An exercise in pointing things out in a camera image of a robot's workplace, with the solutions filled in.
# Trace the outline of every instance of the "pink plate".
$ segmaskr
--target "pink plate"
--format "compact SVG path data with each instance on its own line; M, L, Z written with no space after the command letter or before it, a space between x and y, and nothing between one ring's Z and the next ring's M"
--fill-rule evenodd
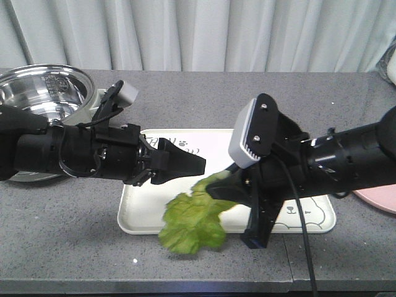
M396 213L396 184L357 190L354 193L379 209Z

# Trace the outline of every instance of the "green lettuce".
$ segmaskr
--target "green lettuce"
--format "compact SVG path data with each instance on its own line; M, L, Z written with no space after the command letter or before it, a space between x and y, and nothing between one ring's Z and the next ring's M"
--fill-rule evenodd
M218 216L237 203L215 200L205 188L229 174L221 171L201 179L191 188L191 195L180 193L167 203L166 224L158 234L164 247L178 254L195 254L201 247L219 248L224 243L226 234Z

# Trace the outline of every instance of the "screw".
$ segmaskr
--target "screw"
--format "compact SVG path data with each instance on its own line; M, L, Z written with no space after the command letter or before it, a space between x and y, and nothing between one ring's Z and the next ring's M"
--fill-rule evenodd
M102 160L106 159L106 154L107 154L107 149L103 148L103 149L98 150L98 156Z
M58 127L63 127L63 123L58 120L58 119L52 119L51 122L49 122L50 126L58 126Z

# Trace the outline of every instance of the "speckled countertop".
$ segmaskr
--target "speckled countertop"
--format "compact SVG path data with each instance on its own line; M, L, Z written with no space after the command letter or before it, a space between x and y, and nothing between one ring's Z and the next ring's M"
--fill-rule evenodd
M371 74L87 71L98 88L118 79L139 96L115 124L230 128L261 92L312 136L378 121L396 90ZM301 235L249 250L229 235L219 251L176 256L154 235L117 225L122 182L56 178L0 184L0 293L286 292L308 290ZM311 235L320 290L396 291L396 217L354 195L332 199L337 224Z

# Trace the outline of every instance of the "wire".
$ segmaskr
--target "wire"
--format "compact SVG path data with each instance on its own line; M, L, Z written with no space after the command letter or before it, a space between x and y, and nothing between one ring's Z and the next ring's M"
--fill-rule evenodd
M99 124L101 122L104 122L104 121L106 121L108 119L111 119L112 117L120 114L123 110L124 110L123 108L119 107L116 110L114 110L111 113L109 113L107 116L104 116L104 117L102 117L100 119L96 119L96 120L94 120L92 122L89 122L89 123L79 123L76 126L79 127L79 128L86 128L86 127L94 126L94 125Z
M235 163L232 163L229 167L225 168L225 170L227 170L231 173L236 173L238 169L239 169L239 166Z
M76 171L73 170L72 168L68 167L62 157L62 152L63 152L63 147L66 143L66 128L61 125L61 126L56 126L58 129L62 129L63 133L62 133L62 139L61 139L61 145L59 147L58 150L58 163L59 163L59 167L63 170L63 172L65 172L65 174L73 177L73 178L92 178L94 177L99 170L101 169L101 161L100 158L98 156L98 154L95 152L92 156L94 162L95 162L95 166L96 168L92 168L90 170L90 172L81 172L81 171Z
M272 155L275 159L277 159L279 164L282 166L282 169L286 174L286 177L288 179L288 182L290 184L290 187L293 191L293 195L296 200L297 209L298 209L298 213L299 213L299 219L301 221L301 228L303 229L304 249L305 249L305 256L307 258L307 265L308 265L309 279L311 282L312 294L314 297L318 297L319 295L317 292L316 277L315 277L315 272L314 272L314 266L312 264L311 248L309 246L308 231L307 231L307 226L305 225L303 207L301 206L301 201L300 201L299 195L297 193L296 186L290 176L289 169L286 167L285 162L283 162L281 159L279 159L274 153Z
M351 192L333 193L330 195L333 196L334 198L342 199L342 198L345 198L346 196L348 196L349 194L351 194Z

